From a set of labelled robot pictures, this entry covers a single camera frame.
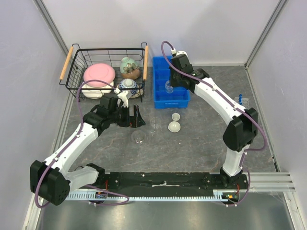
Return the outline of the white ceramic crucible cup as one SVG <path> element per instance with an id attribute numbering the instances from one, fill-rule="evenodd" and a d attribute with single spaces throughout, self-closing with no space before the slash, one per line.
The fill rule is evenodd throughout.
<path id="1" fill-rule="evenodd" d="M 178 121 L 180 120 L 181 116 L 180 116 L 180 114 L 178 114 L 178 113 L 173 113 L 173 114 L 171 115 L 171 118 L 172 118 L 173 121 L 178 122 Z"/>

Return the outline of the clear glass jar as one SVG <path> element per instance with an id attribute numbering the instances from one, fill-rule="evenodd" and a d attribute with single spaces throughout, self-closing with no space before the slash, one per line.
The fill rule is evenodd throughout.
<path id="1" fill-rule="evenodd" d="M 168 94 L 171 94 L 174 90 L 174 88 L 170 85 L 170 81 L 165 82 L 165 90 Z"/>

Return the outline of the clear acrylic test tube rack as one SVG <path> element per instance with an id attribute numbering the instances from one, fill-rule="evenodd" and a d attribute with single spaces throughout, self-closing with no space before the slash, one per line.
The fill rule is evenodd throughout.
<path id="1" fill-rule="evenodd" d="M 239 96 L 235 97 L 234 101 L 239 104 Z M 242 96 L 242 105 L 241 106 L 244 106 L 245 108 L 248 108 L 249 107 L 249 99 L 248 98 L 244 98 Z"/>

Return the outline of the clear glass beaker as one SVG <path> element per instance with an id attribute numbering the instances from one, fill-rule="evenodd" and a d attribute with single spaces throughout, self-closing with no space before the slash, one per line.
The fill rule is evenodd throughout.
<path id="1" fill-rule="evenodd" d="M 150 119 L 150 125 L 154 130 L 161 129 L 161 122 L 157 117 L 153 117 Z"/>

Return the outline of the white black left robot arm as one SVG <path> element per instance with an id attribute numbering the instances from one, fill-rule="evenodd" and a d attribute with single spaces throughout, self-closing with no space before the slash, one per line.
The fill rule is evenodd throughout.
<path id="1" fill-rule="evenodd" d="M 106 93 L 100 103 L 81 117 L 81 123 L 66 142 L 44 161 L 34 161 L 30 166 L 30 190 L 39 198 L 56 206 L 60 205 L 69 192 L 86 185 L 101 188 L 105 184 L 105 169 L 93 163 L 71 172 L 70 167 L 80 154 L 111 124 L 119 127 L 138 128 L 145 125 L 138 105 L 130 115 L 130 91 Z"/>

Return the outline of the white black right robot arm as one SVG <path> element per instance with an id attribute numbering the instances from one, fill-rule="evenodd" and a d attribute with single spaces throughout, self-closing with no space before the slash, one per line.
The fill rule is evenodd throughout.
<path id="1" fill-rule="evenodd" d="M 227 147 L 225 162 L 220 169 L 220 184 L 232 188 L 242 174 L 242 157 L 258 134 L 258 113 L 246 109 L 223 92 L 203 69 L 194 69 L 185 52 L 173 54 L 170 85 L 183 87 L 206 101 L 225 121 L 223 141 Z"/>

